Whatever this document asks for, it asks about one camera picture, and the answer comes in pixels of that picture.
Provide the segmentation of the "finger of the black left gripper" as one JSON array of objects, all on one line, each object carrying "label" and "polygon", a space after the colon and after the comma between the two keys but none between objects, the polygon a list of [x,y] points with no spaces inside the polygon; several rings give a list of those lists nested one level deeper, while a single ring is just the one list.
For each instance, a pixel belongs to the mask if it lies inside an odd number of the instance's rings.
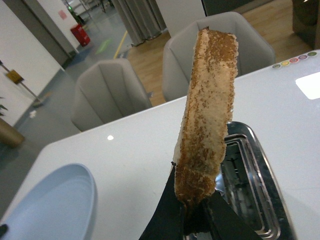
[{"label": "finger of the black left gripper", "polygon": [[2,224],[0,226],[0,235],[4,235],[8,231],[8,225],[7,224]]}]

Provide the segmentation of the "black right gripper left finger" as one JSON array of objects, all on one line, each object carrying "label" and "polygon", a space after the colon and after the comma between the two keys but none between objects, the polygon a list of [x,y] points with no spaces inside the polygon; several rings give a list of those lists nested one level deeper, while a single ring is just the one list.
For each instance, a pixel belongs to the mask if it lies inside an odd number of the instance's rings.
[{"label": "black right gripper left finger", "polygon": [[184,206],[175,193],[176,163],[165,184],[155,212],[139,237],[141,240],[182,240],[184,238]]}]

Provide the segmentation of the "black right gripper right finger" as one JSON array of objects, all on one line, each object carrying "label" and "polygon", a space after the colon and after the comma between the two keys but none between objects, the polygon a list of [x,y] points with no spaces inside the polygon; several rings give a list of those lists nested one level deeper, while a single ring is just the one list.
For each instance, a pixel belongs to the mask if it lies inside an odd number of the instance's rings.
[{"label": "black right gripper right finger", "polygon": [[221,194],[215,191],[202,201],[205,220],[214,240],[260,240],[261,237],[250,228],[228,205]]}]

